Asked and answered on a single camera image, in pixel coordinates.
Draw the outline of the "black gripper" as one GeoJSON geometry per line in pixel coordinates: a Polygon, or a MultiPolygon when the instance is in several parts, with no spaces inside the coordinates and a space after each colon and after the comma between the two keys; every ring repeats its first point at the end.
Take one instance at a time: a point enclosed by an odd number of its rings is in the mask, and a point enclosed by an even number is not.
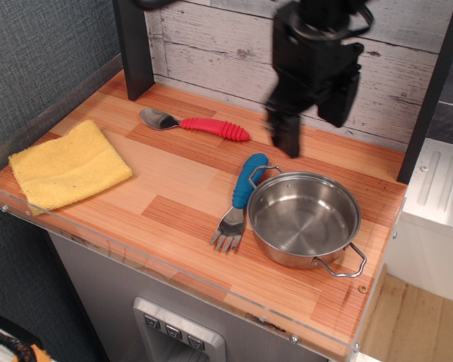
{"type": "Polygon", "coordinates": [[[273,145],[289,158],[300,154],[300,116],[317,106],[318,116],[343,127],[359,86],[362,44],[343,41],[363,34],[350,18],[362,1],[291,1],[273,21],[273,68],[278,82],[267,100],[273,145]]]}

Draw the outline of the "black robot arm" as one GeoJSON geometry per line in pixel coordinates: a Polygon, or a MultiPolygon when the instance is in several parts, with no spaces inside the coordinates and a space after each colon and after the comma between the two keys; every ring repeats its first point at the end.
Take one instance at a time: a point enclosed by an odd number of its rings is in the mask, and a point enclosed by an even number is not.
{"type": "Polygon", "coordinates": [[[273,18],[272,65],[277,83],[266,102],[273,145],[300,154],[300,115],[316,106],[335,127],[347,121],[359,86],[362,44],[344,44],[370,30],[364,1],[291,1],[273,18]]]}

